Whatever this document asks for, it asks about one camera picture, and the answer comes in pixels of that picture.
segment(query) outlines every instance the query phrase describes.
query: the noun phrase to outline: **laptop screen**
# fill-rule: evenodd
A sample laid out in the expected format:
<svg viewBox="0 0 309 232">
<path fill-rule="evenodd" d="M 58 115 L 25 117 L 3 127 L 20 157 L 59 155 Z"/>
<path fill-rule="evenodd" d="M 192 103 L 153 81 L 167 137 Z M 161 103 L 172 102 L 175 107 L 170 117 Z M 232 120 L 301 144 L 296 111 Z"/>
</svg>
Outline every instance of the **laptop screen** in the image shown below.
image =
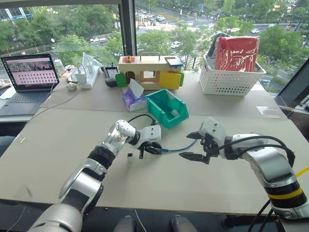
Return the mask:
<svg viewBox="0 0 309 232">
<path fill-rule="evenodd" d="M 50 54 L 1 58 L 17 92 L 50 90 L 59 83 Z"/>
</svg>

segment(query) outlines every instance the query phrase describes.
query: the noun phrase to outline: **window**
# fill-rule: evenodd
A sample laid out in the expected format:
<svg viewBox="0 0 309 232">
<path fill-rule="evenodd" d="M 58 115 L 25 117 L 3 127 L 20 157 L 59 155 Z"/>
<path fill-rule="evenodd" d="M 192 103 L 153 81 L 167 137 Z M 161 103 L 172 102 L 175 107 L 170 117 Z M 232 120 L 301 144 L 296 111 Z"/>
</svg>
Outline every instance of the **window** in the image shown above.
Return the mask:
<svg viewBox="0 0 309 232">
<path fill-rule="evenodd" d="M 258 36 L 261 85 L 279 93 L 309 57 L 306 0 L 135 0 L 137 52 L 178 56 L 198 71 L 212 36 Z"/>
<path fill-rule="evenodd" d="M 141 71 L 140 81 L 159 82 L 160 72 L 158 71 Z"/>
<path fill-rule="evenodd" d="M 0 55 L 52 54 L 66 66 L 86 52 L 102 64 L 123 55 L 118 5 L 61 5 L 0 9 Z M 0 79 L 8 78 L 0 64 Z"/>
</svg>

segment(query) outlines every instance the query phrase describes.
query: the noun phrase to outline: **white basket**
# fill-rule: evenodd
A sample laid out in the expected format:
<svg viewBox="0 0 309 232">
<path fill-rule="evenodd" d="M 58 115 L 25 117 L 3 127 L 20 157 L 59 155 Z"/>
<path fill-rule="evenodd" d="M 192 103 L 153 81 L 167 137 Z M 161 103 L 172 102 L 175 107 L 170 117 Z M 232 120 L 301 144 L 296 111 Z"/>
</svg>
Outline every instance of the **white basket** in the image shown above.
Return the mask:
<svg viewBox="0 0 309 232">
<path fill-rule="evenodd" d="M 199 82 L 204 94 L 245 96 L 266 73 L 258 63 L 255 63 L 255 67 L 259 72 L 255 73 L 214 70 L 206 55 L 203 58 L 205 65 L 202 66 Z"/>
</svg>

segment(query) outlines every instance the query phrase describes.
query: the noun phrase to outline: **black cable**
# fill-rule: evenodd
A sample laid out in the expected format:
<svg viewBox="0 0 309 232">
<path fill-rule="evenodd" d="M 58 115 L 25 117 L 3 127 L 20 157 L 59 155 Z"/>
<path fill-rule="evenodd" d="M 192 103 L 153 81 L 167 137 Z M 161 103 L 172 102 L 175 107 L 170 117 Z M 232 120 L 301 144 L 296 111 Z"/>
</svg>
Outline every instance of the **black cable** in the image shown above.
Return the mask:
<svg viewBox="0 0 309 232">
<path fill-rule="evenodd" d="M 295 160 L 295 155 L 293 153 L 293 151 L 291 151 L 290 149 L 288 149 L 286 146 L 281 146 L 281 145 L 276 145 L 276 144 L 262 144 L 262 145 L 256 145 L 256 146 L 251 146 L 248 147 L 244 150 L 242 150 L 238 156 L 242 156 L 244 153 L 246 153 L 247 151 L 253 150 L 253 149 L 257 149 L 257 148 L 261 148 L 261 147 L 277 147 L 277 148 L 281 148 L 284 149 L 286 151 L 287 157 L 288 157 L 288 161 L 289 164 L 291 165 L 291 167 L 293 167 L 294 165 L 294 160 Z"/>
<path fill-rule="evenodd" d="M 138 117 L 142 117 L 142 116 L 147 116 L 147 117 L 151 118 L 151 120 L 152 120 L 151 125 L 155 125 L 155 124 L 156 124 L 156 120 L 155 120 L 153 117 L 151 117 L 150 115 L 148 115 L 148 114 L 137 115 L 137 116 L 131 118 L 128 122 L 131 122 L 131 121 L 133 121 L 134 119 L 136 119 L 136 118 L 138 118 Z"/>
<path fill-rule="evenodd" d="M 264 227 L 265 227 L 265 225 L 266 225 L 266 222 L 267 222 L 268 219 L 270 218 L 272 212 L 274 212 L 274 211 L 271 209 L 271 210 L 269 211 L 269 213 L 267 214 L 267 216 L 265 217 L 265 219 L 264 219 L 264 221 L 263 221 L 263 223 L 262 223 L 262 225 L 261 225 L 261 227 L 260 227 L 260 229 L 259 229 L 259 232 L 262 232 L 262 231 L 263 231 L 263 229 L 264 229 Z"/>
<path fill-rule="evenodd" d="M 255 215 L 254 219 L 252 220 L 249 228 L 248 228 L 248 232 L 252 231 L 253 226 L 255 225 L 256 220 L 258 219 L 259 216 L 261 216 L 262 212 L 266 209 L 266 207 L 269 205 L 270 200 L 268 200 L 263 207 L 260 209 L 260 211 L 257 213 L 257 215 Z"/>
<path fill-rule="evenodd" d="M 273 146 L 273 147 L 278 147 L 278 148 L 282 148 L 286 151 L 286 154 L 287 154 L 287 159 L 289 161 L 289 164 L 291 165 L 291 167 L 293 167 L 293 164 L 294 164 L 294 160 L 295 160 L 295 155 L 294 155 L 294 152 L 291 151 L 290 149 L 288 149 L 285 145 L 284 142 L 282 142 L 280 139 L 277 139 L 273 136 L 266 136 L 266 135 L 257 135 L 257 136 L 252 136 L 252 137 L 247 137 L 247 138 L 243 138 L 243 139 L 238 139 L 238 140 L 235 140 L 235 141 L 232 141 L 232 142 L 229 142 L 227 144 L 224 144 L 218 148 L 215 148 L 215 149 L 207 149 L 205 148 L 205 151 L 206 152 L 217 152 L 221 149 L 224 149 L 228 146 L 231 146 L 231 145 L 234 145 L 234 144 L 237 144 L 237 143 L 240 143 L 240 142 L 244 142 L 244 141 L 247 141 L 247 140 L 252 140 L 252 139 L 271 139 L 271 140 L 274 140 L 276 142 L 278 142 L 281 146 L 278 147 L 278 146 Z"/>
<path fill-rule="evenodd" d="M 280 139 L 277 139 L 275 137 L 272 137 L 272 136 L 266 136 L 266 135 L 257 135 L 257 136 L 252 136 L 252 137 L 247 137 L 247 138 L 243 138 L 243 139 L 238 139 L 238 140 L 235 140 L 235 141 L 232 141 L 232 142 L 229 142 L 227 144 L 224 144 L 220 147 L 217 147 L 215 149 L 211 149 L 209 151 L 211 152 L 215 152 L 215 151 L 219 151 L 223 148 L 226 148 L 227 146 L 231 146 L 231 145 L 234 145 L 234 144 L 238 144 L 240 142 L 244 142 L 244 141 L 247 141 L 247 140 L 252 140 L 252 139 L 271 139 L 271 140 L 274 140 L 276 142 L 278 142 L 281 146 L 286 146 L 284 144 L 284 142 L 282 142 Z"/>
</svg>

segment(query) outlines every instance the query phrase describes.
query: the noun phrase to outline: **car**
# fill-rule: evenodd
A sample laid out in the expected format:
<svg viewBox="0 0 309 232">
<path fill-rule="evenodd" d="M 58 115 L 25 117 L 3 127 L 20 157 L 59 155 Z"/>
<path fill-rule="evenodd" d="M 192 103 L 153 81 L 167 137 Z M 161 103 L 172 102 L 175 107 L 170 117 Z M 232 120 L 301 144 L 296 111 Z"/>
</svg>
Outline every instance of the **car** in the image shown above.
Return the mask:
<svg viewBox="0 0 309 232">
<path fill-rule="evenodd" d="M 173 43 L 170 45 L 170 47 L 171 47 L 171 48 L 176 48 L 176 47 L 179 47 L 180 45 L 181 45 L 180 42 L 175 41 L 175 42 L 173 42 Z"/>
<path fill-rule="evenodd" d="M 120 57 L 120 56 L 122 56 L 122 54 L 121 53 L 113 53 L 113 56 Z"/>
<path fill-rule="evenodd" d="M 237 32 L 237 31 L 239 31 L 240 29 L 239 28 L 227 28 L 226 29 L 226 31 L 228 31 L 228 32 Z"/>
<path fill-rule="evenodd" d="M 153 26 L 159 25 L 158 22 L 154 20 L 153 18 L 150 18 L 150 22 L 153 24 Z"/>
<path fill-rule="evenodd" d="M 158 15 L 156 18 L 161 19 L 161 20 L 165 20 L 164 16 L 162 16 L 162 15 Z"/>
<path fill-rule="evenodd" d="M 256 33 L 260 33 L 260 30 L 257 28 L 254 28 L 251 30 L 251 33 L 256 34 Z"/>
</svg>

